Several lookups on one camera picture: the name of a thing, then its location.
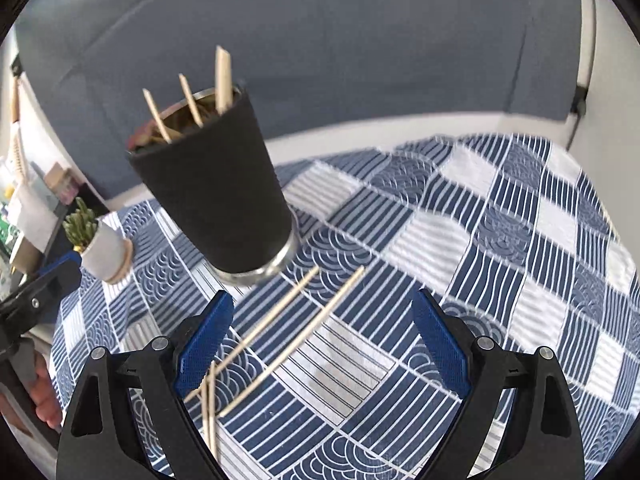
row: person's hand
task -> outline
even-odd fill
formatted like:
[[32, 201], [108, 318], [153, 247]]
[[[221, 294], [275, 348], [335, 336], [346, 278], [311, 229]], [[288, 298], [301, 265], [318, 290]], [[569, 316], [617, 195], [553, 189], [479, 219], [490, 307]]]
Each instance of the person's hand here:
[[[42, 422], [46, 422], [50, 428], [55, 428], [62, 422], [62, 410], [56, 398], [56, 393], [51, 384], [51, 378], [47, 371], [47, 364], [39, 352], [34, 352], [34, 364], [36, 380], [29, 390], [29, 395], [36, 405], [36, 415]], [[11, 407], [4, 395], [0, 394], [0, 413], [6, 420], [24, 433], [30, 434], [25, 425]]]

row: succulent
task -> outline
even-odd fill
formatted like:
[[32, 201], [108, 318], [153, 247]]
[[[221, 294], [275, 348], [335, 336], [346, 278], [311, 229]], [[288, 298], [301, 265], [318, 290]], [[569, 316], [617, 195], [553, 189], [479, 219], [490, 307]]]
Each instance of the succulent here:
[[66, 216], [62, 227], [65, 229], [66, 237], [74, 245], [74, 250], [81, 253], [94, 239], [95, 232], [98, 230], [98, 221], [95, 219], [95, 213], [86, 206], [84, 200], [76, 197], [76, 203], [78, 210]]

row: screw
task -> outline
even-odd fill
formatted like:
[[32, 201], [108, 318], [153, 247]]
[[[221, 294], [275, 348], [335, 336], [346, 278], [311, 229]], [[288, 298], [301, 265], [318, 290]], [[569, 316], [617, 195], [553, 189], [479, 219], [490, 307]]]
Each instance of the screw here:
[[91, 351], [91, 359], [102, 359], [104, 357], [104, 348], [102, 346], [98, 346]]
[[545, 359], [553, 359], [554, 358], [554, 351], [551, 348], [548, 348], [546, 346], [543, 346], [540, 349], [540, 355], [542, 355], [543, 358]]
[[479, 337], [478, 346], [482, 350], [491, 350], [494, 347], [494, 340], [489, 337]]
[[164, 350], [169, 346], [169, 340], [164, 336], [155, 338], [151, 343], [151, 348], [154, 350]]

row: patchwork patterned fabric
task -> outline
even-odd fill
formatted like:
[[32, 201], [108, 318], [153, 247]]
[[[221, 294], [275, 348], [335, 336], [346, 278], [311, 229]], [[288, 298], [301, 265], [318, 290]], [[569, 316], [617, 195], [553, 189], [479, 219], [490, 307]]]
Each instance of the patchwork patterned fabric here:
[[[62, 302], [50, 371], [65, 409], [93, 346], [141, 348], [226, 288], [236, 312], [220, 359], [318, 265], [303, 294], [219, 376], [220, 410], [363, 265], [327, 322], [218, 421], [230, 478], [414, 477], [460, 405], [413, 325], [410, 301], [423, 286], [476, 335], [556, 351], [587, 478], [601, 469], [640, 411], [640, 286], [593, 186], [564, 150], [520, 135], [437, 137], [276, 172], [303, 244], [281, 275], [251, 289], [219, 283], [157, 202], [106, 218], [133, 240], [134, 266], [113, 286], [85, 273]], [[169, 472], [140, 392], [132, 400], [152, 463]], [[503, 394], [473, 473], [490, 466], [512, 400]], [[187, 408], [200, 427], [199, 400]]]

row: potted plant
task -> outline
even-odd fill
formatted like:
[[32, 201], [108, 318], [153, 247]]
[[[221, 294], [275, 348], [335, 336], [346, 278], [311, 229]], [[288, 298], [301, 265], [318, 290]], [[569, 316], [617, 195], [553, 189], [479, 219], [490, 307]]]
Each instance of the potted plant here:
[[96, 278], [117, 283], [131, 266], [133, 244], [107, 224], [96, 219], [84, 200], [76, 198], [78, 210], [62, 223], [74, 250], [82, 254], [82, 266]]

